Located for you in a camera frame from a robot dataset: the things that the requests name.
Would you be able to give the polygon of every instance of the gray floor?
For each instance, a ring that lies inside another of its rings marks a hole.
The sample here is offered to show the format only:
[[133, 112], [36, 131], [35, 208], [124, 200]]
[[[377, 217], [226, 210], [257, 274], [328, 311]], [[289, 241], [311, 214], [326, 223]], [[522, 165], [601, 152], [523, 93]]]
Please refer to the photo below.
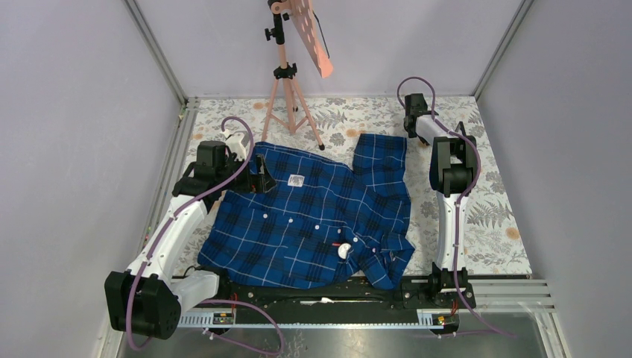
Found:
[[[279, 357], [546, 357], [536, 324], [526, 314], [486, 314], [490, 323], [517, 334], [517, 339], [484, 334], [455, 339], [423, 339], [426, 330], [284, 330], [287, 346]], [[470, 314], [461, 315], [461, 329], [479, 330]], [[200, 330], [179, 329], [166, 341], [154, 340], [142, 352], [124, 341], [119, 357], [264, 357], [243, 348], [202, 336]], [[274, 330], [238, 330], [227, 336], [272, 351], [278, 346]]]

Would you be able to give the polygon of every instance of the clothing label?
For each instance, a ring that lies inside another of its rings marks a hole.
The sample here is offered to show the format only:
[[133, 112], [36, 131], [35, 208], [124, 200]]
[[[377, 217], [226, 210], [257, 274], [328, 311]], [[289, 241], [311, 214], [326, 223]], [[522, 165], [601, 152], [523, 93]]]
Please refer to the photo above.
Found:
[[288, 179], [288, 185], [297, 186], [300, 188], [303, 186], [303, 181], [305, 181], [305, 177], [303, 177], [302, 175], [291, 174], [290, 178]]

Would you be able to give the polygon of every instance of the plaid shirt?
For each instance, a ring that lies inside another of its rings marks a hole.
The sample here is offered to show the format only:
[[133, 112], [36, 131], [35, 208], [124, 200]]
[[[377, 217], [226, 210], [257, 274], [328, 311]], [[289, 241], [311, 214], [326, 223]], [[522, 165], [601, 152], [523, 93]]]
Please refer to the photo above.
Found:
[[[240, 284], [308, 289], [362, 270], [393, 289], [413, 254], [405, 235], [411, 201], [403, 181], [406, 139], [362, 134], [353, 170], [306, 151], [258, 142], [276, 187], [229, 191], [197, 261]], [[338, 246], [349, 243], [347, 258]]]

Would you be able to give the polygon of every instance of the floral tablecloth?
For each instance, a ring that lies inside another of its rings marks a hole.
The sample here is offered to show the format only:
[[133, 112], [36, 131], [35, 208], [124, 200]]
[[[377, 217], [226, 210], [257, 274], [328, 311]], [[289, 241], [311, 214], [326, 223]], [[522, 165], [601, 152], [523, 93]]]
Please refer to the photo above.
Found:
[[[186, 153], [186, 165], [195, 160], [203, 140], [223, 140], [220, 122], [227, 116], [239, 116], [251, 127], [255, 141], [261, 140], [267, 99], [202, 100]], [[406, 136], [403, 129], [404, 111], [394, 97], [379, 98], [307, 98], [318, 132], [326, 146], [320, 151], [312, 129], [305, 124], [295, 135], [273, 119], [268, 129], [268, 142], [307, 150], [351, 165], [353, 150], [361, 133]], [[470, 274], [530, 274], [531, 267], [522, 245], [505, 187], [494, 159], [485, 127], [473, 97], [439, 97], [437, 112], [443, 122], [454, 128], [463, 121], [468, 134], [476, 137], [481, 155], [481, 177], [467, 205], [465, 233], [466, 267]], [[274, 102], [274, 113], [287, 120], [285, 101]], [[303, 111], [297, 118], [304, 117]], [[231, 131], [242, 131], [231, 121]], [[432, 149], [416, 138], [408, 140], [405, 182], [412, 200], [408, 240], [417, 248], [406, 268], [406, 275], [428, 274], [436, 260], [439, 230], [437, 199], [430, 188], [429, 164]], [[185, 247], [176, 274], [197, 264], [198, 252], [209, 235], [218, 202], [200, 224]]]

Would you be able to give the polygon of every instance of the gray wall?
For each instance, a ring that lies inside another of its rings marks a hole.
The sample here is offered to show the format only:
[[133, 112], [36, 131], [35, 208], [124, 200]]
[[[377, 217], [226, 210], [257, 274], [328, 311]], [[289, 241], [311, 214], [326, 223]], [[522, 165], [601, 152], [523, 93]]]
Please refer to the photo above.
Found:
[[91, 354], [177, 108], [122, 1], [0, 1], [0, 356]]
[[[520, 0], [312, 3], [334, 72], [320, 78], [294, 25], [286, 22], [288, 60], [297, 63], [305, 94], [392, 95], [403, 78], [418, 74], [439, 93], [470, 94]], [[266, 0], [139, 4], [189, 95], [270, 95], [279, 58], [274, 41], [265, 41], [264, 28], [273, 25]]]
[[631, 13], [536, 1], [479, 102], [574, 358], [630, 355]]

